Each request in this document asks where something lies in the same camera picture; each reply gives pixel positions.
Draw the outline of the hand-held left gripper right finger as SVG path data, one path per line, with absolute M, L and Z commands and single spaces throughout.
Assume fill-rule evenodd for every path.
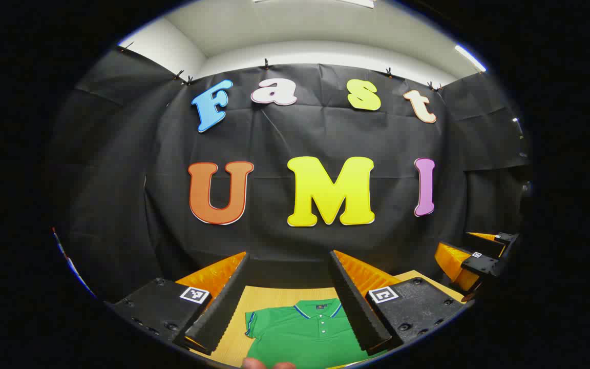
M 433 334 L 468 305 L 423 276 L 400 280 L 339 251 L 329 273 L 362 350 L 402 350 Z

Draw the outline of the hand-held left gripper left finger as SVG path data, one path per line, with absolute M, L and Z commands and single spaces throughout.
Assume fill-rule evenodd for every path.
M 249 261 L 247 252 L 241 252 L 176 282 L 155 278 L 106 306 L 168 346 L 210 355 L 236 312 Z

